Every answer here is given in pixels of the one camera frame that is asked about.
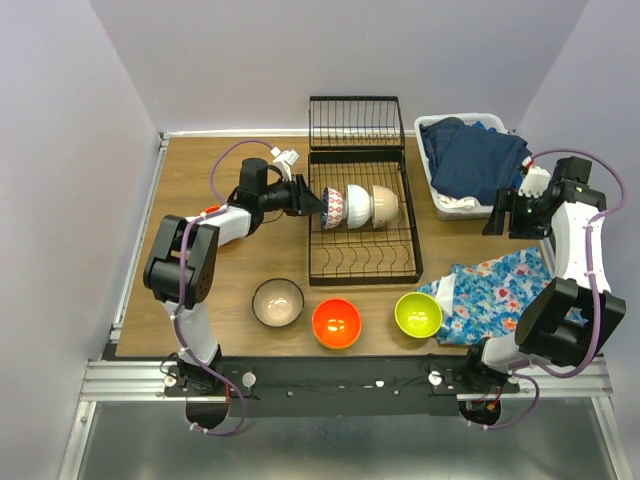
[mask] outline blue floral cloth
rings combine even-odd
[[[510,253],[473,267],[454,264],[453,315],[444,315],[436,339],[447,345],[472,345],[483,337],[513,332],[522,312],[551,281],[536,247]],[[417,290],[435,297],[440,280]],[[584,323],[572,310],[568,320]]]

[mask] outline navy blue cloth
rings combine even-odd
[[[481,205],[493,205],[496,190],[511,188],[518,166],[531,155],[522,138],[469,127],[455,117],[421,126],[420,136],[433,188],[453,198],[477,198]]]

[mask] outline white bowl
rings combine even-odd
[[[367,191],[353,183],[347,185],[347,228],[359,228],[371,217],[371,197]]]
[[[251,306],[256,318],[268,327],[284,327],[302,313],[304,295],[291,280],[272,278],[256,289]]]

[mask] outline wooden table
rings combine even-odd
[[[142,245],[117,353],[120,356],[164,356],[176,351],[177,342],[162,305],[142,284],[146,263],[160,220],[167,214],[188,216],[216,203],[208,174],[216,158],[235,143],[234,138],[172,138]],[[282,150],[300,153],[295,171],[307,172],[306,137],[272,138]],[[228,195],[238,183],[244,158],[269,159],[261,145],[237,148],[218,168],[216,186]],[[452,263],[476,264],[531,246],[534,242],[505,237],[482,237],[484,220],[443,222],[436,217],[414,138],[407,138],[406,158],[416,212],[425,284],[449,273]],[[310,287],[308,285],[306,218],[283,216],[263,224],[252,236],[218,250],[214,285],[206,300],[211,326],[225,355],[393,355],[465,353],[466,349],[438,346],[435,339],[413,339],[397,327],[393,310],[397,299],[415,285]],[[289,278],[302,288],[305,309],[291,326],[273,329],[258,322],[251,298],[262,282]],[[363,329],[355,345],[344,351],[322,347],[311,331],[311,314],[322,300],[341,296],[362,315]]]

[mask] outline white wall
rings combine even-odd
[[[586,0],[91,0],[164,131],[306,128],[311,94],[517,125]]]
[[[627,456],[640,477],[640,3],[591,0],[540,91],[520,134],[533,151],[574,146],[608,160],[627,181],[630,198],[605,222],[604,262],[613,293],[627,300],[627,315],[605,346],[614,407]],[[594,167],[594,185],[615,204],[620,196]]]
[[[0,477],[56,478],[157,134],[86,0],[0,3]]]

